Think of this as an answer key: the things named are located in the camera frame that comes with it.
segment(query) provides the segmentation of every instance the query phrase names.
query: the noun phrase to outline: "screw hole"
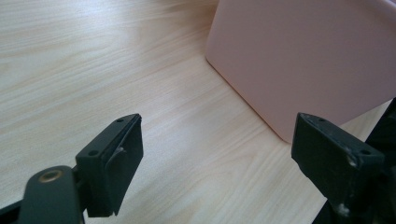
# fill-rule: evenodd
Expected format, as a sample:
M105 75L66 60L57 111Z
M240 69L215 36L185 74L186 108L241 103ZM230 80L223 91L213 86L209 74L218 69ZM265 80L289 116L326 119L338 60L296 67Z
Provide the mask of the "screw hole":
M371 155L371 152L368 151L368 150L362 150L361 154L363 154L363 155Z
M98 154L99 152L94 150L94 151L90 151L90 153L88 153L89 156L95 156L96 154Z

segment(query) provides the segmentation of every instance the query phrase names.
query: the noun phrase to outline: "black plastic part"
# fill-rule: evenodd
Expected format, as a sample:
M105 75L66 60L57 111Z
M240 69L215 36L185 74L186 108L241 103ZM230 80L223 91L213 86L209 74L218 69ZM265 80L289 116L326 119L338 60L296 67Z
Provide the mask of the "black plastic part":
M366 143L385 155L386 167L396 165L396 100L390 103Z
M340 223L370 223L370 194L383 167L382 153L325 119L300 113L291 156L345 219Z
M17 224L20 210L21 210L21 201L10 204L9 206L0 209L0 223Z
M29 179L21 202L19 224L82 222L77 189L70 167L51 167Z
M76 156L78 176L88 183L89 217L117 214L143 158L140 115L112 122Z

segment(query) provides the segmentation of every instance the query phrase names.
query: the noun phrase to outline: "light wood surface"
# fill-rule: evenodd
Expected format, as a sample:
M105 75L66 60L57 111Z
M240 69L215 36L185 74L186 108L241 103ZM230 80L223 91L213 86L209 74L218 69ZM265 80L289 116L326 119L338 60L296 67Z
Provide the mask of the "light wood surface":
M0 206L140 113L145 156L120 213L87 223L310 223L325 199L205 60L217 3L1 1ZM364 139L385 108L343 127Z

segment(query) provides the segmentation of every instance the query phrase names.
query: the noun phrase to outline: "pink box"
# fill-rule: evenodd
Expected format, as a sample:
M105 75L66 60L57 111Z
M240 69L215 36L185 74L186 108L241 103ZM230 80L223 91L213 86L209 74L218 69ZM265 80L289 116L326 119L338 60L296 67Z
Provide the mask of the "pink box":
M291 142L298 112L342 124L396 96L396 3L220 0L206 58Z

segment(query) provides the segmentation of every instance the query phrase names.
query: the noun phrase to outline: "table surface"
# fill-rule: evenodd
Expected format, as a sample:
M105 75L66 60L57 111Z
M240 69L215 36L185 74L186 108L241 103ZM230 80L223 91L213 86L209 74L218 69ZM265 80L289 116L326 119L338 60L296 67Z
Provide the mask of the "table surface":
M145 156L117 217L310 223L325 199L205 60L218 0L0 2L0 206L139 113ZM343 125L365 139L382 105Z

